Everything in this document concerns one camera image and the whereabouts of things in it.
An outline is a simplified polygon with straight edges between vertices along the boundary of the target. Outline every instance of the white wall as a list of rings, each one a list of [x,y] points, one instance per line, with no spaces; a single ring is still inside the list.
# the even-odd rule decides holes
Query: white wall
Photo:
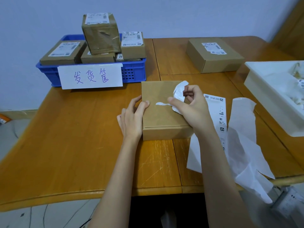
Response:
[[[146,38],[254,35],[270,41],[298,0],[1,0],[0,111],[38,108],[51,83],[36,67],[82,15],[112,12]]]

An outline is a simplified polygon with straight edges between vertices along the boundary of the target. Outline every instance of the scratched table surface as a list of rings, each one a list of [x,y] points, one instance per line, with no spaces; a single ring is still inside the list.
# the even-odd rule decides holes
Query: scratched table surface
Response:
[[[224,38],[246,60],[292,60],[260,38]],[[146,75],[150,80],[187,80],[203,92],[232,99],[257,100],[244,87],[248,74],[200,74],[185,54],[188,38],[145,39]],[[119,88],[62,90],[51,88],[17,144],[0,163],[0,210],[47,203],[100,198],[122,143],[116,115],[141,94],[140,83]],[[291,138],[258,103],[257,143],[276,185],[304,181],[301,138]],[[189,139],[140,141],[133,195],[203,192],[202,175],[186,168]]]

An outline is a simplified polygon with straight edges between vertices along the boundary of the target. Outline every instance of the blue plastic basket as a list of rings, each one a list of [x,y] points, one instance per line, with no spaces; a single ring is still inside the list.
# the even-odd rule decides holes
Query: blue plastic basket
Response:
[[[83,34],[69,34],[61,38],[61,41],[72,41],[72,40],[84,40],[85,36]],[[143,58],[142,61],[133,62],[120,62],[123,64],[121,67],[121,76],[123,78],[123,83],[129,82],[141,82],[146,80],[145,71],[146,59]],[[38,62],[36,67],[46,75],[46,77],[51,81],[52,86],[61,87],[61,82],[58,74],[58,66],[43,66]]]

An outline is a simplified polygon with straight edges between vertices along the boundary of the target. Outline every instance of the hand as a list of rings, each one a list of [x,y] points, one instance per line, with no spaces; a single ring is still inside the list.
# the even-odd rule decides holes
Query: hand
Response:
[[[168,102],[175,106],[194,129],[194,132],[214,127],[209,113],[207,101],[197,85],[187,85],[183,91],[184,96],[190,101],[186,104],[176,98],[169,97]]]
[[[135,103],[140,99],[141,95],[132,99],[128,108],[123,108],[121,114],[117,116],[117,121],[123,133],[124,139],[128,138],[139,141],[142,135],[143,112],[150,105],[150,102],[142,101],[136,109]]]

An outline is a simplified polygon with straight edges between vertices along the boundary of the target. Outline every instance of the black pants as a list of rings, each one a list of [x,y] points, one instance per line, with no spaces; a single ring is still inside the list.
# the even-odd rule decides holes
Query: black pants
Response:
[[[129,228],[162,228],[166,209],[174,211],[177,228],[209,227],[204,194],[176,194],[132,197]]]

